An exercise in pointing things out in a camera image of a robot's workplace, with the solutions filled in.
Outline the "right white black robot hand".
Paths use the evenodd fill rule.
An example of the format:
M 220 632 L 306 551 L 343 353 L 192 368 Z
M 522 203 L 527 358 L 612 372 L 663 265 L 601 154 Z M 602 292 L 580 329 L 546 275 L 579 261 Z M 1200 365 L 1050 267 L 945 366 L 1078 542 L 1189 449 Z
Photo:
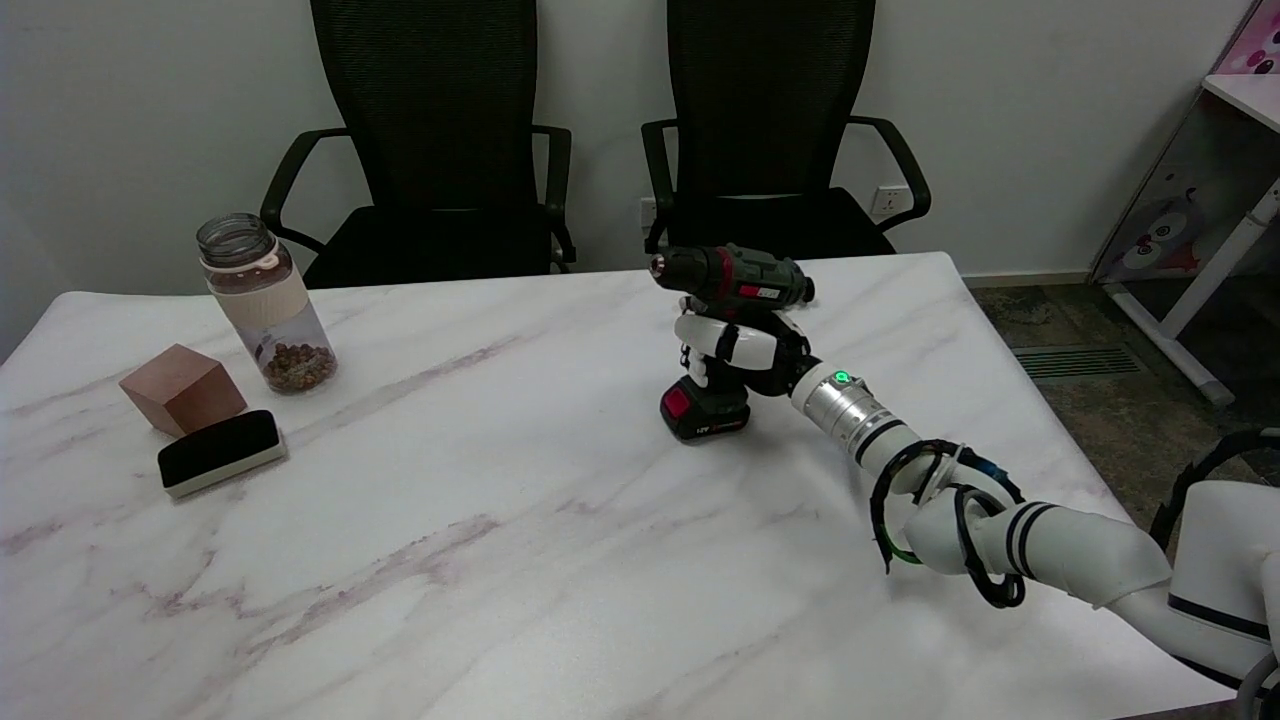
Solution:
M 790 397 L 813 377 L 835 366 L 812 354 L 808 337 L 783 313 L 767 313 L 755 325 L 686 313 L 675 322 L 684 366 L 704 391 L 724 395 L 742 387 L 765 397 Z

